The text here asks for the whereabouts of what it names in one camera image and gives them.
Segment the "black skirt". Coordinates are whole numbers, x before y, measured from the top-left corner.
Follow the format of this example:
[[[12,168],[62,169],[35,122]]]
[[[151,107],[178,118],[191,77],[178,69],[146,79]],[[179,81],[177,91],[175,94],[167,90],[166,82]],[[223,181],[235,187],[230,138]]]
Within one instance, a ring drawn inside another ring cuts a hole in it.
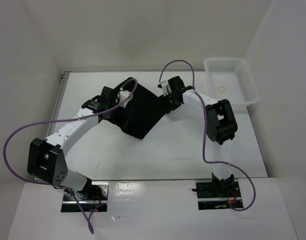
[[[138,84],[126,107],[104,114],[104,119],[118,126],[125,134],[144,139],[167,109],[158,96]]]

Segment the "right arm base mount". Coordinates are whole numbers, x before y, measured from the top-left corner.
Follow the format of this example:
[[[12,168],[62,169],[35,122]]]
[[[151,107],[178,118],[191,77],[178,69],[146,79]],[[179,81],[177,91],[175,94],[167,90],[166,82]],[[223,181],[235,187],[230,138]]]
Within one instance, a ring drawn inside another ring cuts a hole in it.
[[[199,210],[242,209],[243,201],[238,182],[231,175],[227,179],[219,180],[212,175],[212,179],[197,180],[192,191],[197,195]]]

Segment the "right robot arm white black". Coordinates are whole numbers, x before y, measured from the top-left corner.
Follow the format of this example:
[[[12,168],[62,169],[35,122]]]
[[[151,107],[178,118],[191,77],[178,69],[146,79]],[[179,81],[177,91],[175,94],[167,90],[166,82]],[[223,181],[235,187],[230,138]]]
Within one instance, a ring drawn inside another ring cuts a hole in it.
[[[179,76],[159,81],[162,90],[160,100],[166,113],[181,105],[188,105],[201,111],[204,117],[203,161],[214,167],[212,172],[212,192],[222,197],[233,185],[231,144],[238,125],[231,104],[227,99],[218,100],[204,95],[189,85],[185,86]]]

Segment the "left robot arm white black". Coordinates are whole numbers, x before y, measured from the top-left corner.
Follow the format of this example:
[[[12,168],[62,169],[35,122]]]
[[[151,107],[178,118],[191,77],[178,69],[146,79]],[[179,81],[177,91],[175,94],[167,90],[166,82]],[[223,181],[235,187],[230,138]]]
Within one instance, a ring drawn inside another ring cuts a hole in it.
[[[74,121],[65,124],[45,139],[35,138],[29,146],[27,172],[53,187],[71,189],[81,200],[97,194],[99,188],[92,185],[90,178],[68,169],[65,157],[75,143],[102,120],[99,115],[90,118],[85,116],[116,106],[119,97],[117,90],[104,87],[101,95],[82,105]]]

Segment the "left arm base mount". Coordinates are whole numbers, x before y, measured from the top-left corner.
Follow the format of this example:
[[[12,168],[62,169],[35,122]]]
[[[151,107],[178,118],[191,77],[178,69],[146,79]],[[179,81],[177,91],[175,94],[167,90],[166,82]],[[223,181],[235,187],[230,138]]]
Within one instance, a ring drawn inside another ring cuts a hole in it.
[[[93,210],[95,210],[95,212],[106,212],[109,182],[95,181],[93,182],[93,185],[95,186],[95,192],[92,192],[88,197],[83,196],[81,193],[75,190],[73,190],[72,192],[74,193],[74,196],[76,197],[85,212],[90,213]],[[74,197],[66,191],[64,192],[62,199],[61,212],[80,212],[80,208],[76,203]]]

